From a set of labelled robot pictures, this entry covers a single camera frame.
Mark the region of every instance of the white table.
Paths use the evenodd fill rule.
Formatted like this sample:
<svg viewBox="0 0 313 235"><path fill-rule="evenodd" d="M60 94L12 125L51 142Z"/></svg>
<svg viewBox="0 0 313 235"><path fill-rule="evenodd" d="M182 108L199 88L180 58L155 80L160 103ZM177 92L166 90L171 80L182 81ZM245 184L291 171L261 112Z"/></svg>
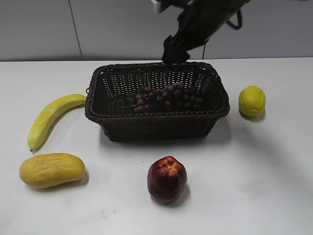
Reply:
<svg viewBox="0 0 313 235"><path fill-rule="evenodd" d="M76 109L37 154L74 154L89 179L47 190L19 179L21 163L33 156L27 135L36 116L60 96L85 94L97 67L132 62L0 63L0 235L312 235L313 58L205 62L231 104L207 138L111 142ZM263 119L238 112L249 85L267 95ZM188 188L175 204L160 206L146 176L167 155L185 165Z"/></svg>

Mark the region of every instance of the yellow banana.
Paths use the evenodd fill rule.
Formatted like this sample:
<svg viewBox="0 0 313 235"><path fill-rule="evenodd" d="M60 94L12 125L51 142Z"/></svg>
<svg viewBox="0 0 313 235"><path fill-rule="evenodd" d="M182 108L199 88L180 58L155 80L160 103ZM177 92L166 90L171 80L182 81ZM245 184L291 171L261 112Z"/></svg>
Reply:
<svg viewBox="0 0 313 235"><path fill-rule="evenodd" d="M81 94L63 96L46 106L36 118L28 135L30 151L38 149L46 140L49 130L56 119L64 112L86 102Z"/></svg>

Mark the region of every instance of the wicker basket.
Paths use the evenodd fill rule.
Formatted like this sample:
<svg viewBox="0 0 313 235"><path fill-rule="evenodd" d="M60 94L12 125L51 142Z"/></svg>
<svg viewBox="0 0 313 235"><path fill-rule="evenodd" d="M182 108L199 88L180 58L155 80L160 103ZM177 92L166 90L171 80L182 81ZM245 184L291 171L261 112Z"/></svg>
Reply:
<svg viewBox="0 0 313 235"><path fill-rule="evenodd" d="M174 82L196 87L204 99L204 111L135 115L126 104L126 96L143 85L157 89ZM220 77L206 63L102 66L94 71L87 93L85 115L111 141L205 137L230 109Z"/></svg>

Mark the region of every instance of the red apple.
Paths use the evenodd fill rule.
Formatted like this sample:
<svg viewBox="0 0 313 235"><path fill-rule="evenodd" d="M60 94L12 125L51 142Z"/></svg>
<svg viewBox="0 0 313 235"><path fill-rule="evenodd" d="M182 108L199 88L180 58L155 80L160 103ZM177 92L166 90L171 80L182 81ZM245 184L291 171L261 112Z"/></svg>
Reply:
<svg viewBox="0 0 313 235"><path fill-rule="evenodd" d="M168 156L151 165L148 171L148 191L164 204L176 201L187 182L185 167L175 158Z"/></svg>

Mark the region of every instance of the mango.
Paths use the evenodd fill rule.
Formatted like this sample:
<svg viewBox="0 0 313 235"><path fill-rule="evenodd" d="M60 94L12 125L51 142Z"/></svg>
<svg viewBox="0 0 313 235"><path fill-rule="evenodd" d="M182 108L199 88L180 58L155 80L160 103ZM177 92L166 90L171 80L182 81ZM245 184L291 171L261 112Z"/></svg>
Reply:
<svg viewBox="0 0 313 235"><path fill-rule="evenodd" d="M23 162L20 178L34 188L48 188L80 180L85 172L80 158L67 153L51 153L37 155Z"/></svg>

